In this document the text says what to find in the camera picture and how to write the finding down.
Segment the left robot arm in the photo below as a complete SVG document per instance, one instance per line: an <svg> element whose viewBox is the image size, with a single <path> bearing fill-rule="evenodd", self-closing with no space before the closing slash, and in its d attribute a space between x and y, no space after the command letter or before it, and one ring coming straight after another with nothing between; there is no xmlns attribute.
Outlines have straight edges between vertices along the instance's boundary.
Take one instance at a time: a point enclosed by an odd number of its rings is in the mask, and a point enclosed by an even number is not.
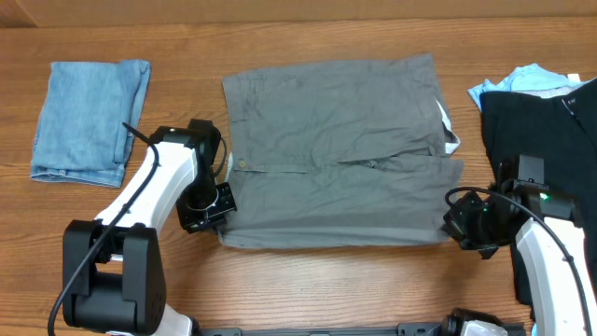
<svg viewBox="0 0 597 336"><path fill-rule="evenodd" d="M225 145L210 120L133 135L146 157L119 196L93 220L74 220L62 237L62 292L49 316L107 335L198 335L198 322L167 302L159 235L171 212L183 230L213 231L236 210L212 166Z"/></svg>

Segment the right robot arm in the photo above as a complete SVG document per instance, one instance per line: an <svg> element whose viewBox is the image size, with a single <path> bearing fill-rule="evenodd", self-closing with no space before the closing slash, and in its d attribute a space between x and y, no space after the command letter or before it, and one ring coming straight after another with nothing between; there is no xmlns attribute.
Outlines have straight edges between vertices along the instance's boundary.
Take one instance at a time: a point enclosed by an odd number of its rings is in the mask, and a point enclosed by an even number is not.
<svg viewBox="0 0 597 336"><path fill-rule="evenodd" d="M483 259L502 246L516 247L527 272L538 335L594 335L596 299L575 198L533 180L509 179L505 185L448 191L442 230Z"/></svg>

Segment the grey shorts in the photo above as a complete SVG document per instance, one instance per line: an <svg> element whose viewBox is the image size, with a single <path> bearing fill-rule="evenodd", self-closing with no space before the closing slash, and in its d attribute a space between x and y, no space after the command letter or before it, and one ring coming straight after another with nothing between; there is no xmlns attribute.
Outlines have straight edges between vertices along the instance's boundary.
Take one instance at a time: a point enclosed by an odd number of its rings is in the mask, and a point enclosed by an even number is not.
<svg viewBox="0 0 597 336"><path fill-rule="evenodd" d="M304 63L223 80L247 249L434 245L463 165L430 54Z"/></svg>

